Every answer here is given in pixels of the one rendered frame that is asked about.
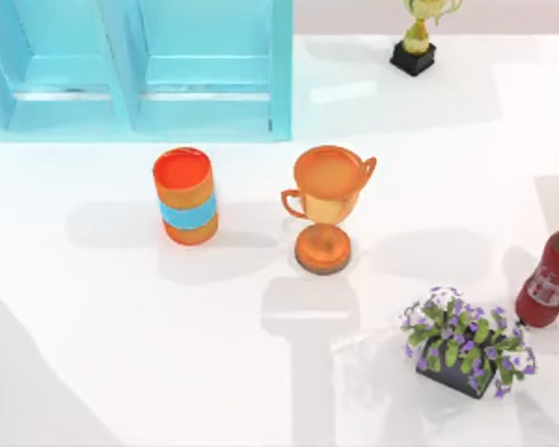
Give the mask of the orange trophy cup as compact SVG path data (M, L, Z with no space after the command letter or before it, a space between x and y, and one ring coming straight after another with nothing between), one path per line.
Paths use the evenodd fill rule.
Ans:
M338 145L319 145L300 155L293 167L294 189L281 192L284 209L311 221L294 243L296 261L309 273L328 276L348 265L352 244L340 227L372 178L377 159L361 159Z

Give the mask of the orange cup with blue band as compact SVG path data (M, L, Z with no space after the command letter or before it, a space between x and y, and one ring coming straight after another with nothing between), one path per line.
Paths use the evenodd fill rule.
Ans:
M218 210L209 157L196 148L174 148L159 156L152 173L169 238L185 246L211 239Z

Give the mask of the light blue rack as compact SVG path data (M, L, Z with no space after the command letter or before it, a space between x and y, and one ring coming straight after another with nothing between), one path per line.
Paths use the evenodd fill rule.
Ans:
M0 0L0 142L292 135L293 0Z

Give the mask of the gold trophy with black base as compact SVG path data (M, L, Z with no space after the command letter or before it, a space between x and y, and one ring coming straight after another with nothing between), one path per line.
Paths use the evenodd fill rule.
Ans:
M414 23L403 39L393 48L389 62L409 74L417 76L435 62L436 47L429 40L426 22L434 19L436 25L447 14L456 12L464 0L402 0L405 9L414 17Z

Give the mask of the purple flower plant black pot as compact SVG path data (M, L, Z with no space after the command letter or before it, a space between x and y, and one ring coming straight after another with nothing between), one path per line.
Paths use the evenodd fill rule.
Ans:
M521 324L501 306L483 307L454 287L436 286L401 315L404 353L416 372L473 399L492 386L502 399L538 371Z

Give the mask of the red bottle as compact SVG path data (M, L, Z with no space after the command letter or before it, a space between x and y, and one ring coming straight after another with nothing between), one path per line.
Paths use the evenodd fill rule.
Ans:
M548 238L539 264L516 298L515 311L521 323L533 328L549 326L559 316L559 231Z

